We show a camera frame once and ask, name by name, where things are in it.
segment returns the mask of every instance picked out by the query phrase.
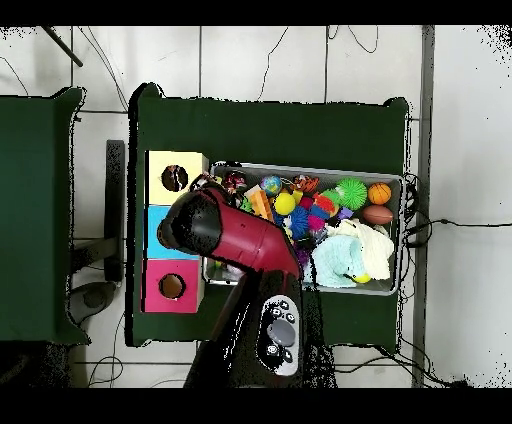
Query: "light blue cloth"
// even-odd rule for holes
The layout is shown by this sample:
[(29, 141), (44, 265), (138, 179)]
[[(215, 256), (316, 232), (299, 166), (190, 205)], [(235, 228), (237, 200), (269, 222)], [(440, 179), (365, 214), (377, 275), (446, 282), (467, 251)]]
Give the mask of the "light blue cloth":
[[(361, 242), (356, 237), (328, 237), (311, 255), (315, 264), (316, 282), (333, 288), (355, 287), (356, 283), (343, 274), (358, 277), (366, 273), (361, 248)], [(304, 269), (304, 282), (313, 282), (311, 261)]]

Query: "yellow cube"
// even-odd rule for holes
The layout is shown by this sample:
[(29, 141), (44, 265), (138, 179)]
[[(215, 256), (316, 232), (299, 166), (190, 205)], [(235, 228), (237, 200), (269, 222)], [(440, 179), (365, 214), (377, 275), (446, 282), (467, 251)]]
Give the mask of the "yellow cube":
[[(149, 151), (148, 152), (148, 187), (151, 205), (172, 206), (178, 197), (186, 193), (190, 183), (203, 171), (208, 170), (208, 159), (196, 152)], [(168, 190), (162, 184), (162, 173), (171, 165), (185, 169), (187, 184), (177, 192)]]

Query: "round hole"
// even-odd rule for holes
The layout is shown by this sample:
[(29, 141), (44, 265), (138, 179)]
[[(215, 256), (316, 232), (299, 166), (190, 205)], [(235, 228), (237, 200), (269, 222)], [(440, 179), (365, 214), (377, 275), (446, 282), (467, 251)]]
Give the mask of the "round hole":
[(162, 172), (162, 184), (169, 191), (183, 190), (188, 184), (187, 171), (182, 166), (169, 165)]
[(177, 274), (167, 274), (160, 280), (159, 289), (162, 296), (178, 299), (185, 292), (185, 281)]
[(158, 242), (163, 246), (165, 247), (166, 249), (170, 249), (171, 246), (169, 246), (165, 240), (164, 240), (164, 237), (163, 237), (163, 234), (162, 234), (162, 223), (158, 224), (158, 228), (156, 230), (156, 238), (158, 239)]

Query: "dark green panel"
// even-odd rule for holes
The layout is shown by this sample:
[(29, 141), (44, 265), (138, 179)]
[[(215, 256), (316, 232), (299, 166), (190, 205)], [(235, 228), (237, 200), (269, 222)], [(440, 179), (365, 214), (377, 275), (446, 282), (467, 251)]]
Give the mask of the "dark green panel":
[(81, 98), (0, 97), (0, 340), (88, 341), (65, 303), (70, 123)]
[[(162, 99), (156, 87), (148, 85), (138, 99), (135, 257), (142, 253), (145, 150), (196, 151), (210, 163), (234, 160), (401, 175), (407, 112), (402, 98), (386, 106), (239, 103)], [(135, 275), (140, 272), (136, 260)], [(226, 290), (209, 286), (194, 315), (143, 314), (138, 312), (140, 277), (135, 278), (134, 339), (206, 338)], [(396, 302), (396, 295), (323, 294), (327, 342), (378, 344), (393, 350)]]

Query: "orange toy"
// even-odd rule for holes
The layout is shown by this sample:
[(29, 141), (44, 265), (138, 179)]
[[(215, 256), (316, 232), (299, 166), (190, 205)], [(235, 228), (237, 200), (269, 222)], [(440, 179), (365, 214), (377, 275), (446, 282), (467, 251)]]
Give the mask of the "orange toy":
[(368, 199), (374, 205), (383, 205), (391, 199), (391, 189), (384, 183), (372, 184), (368, 189)]
[(263, 190), (258, 190), (253, 193), (249, 200), (251, 201), (252, 209), (256, 215), (261, 215), (262, 218), (274, 222), (267, 195)]

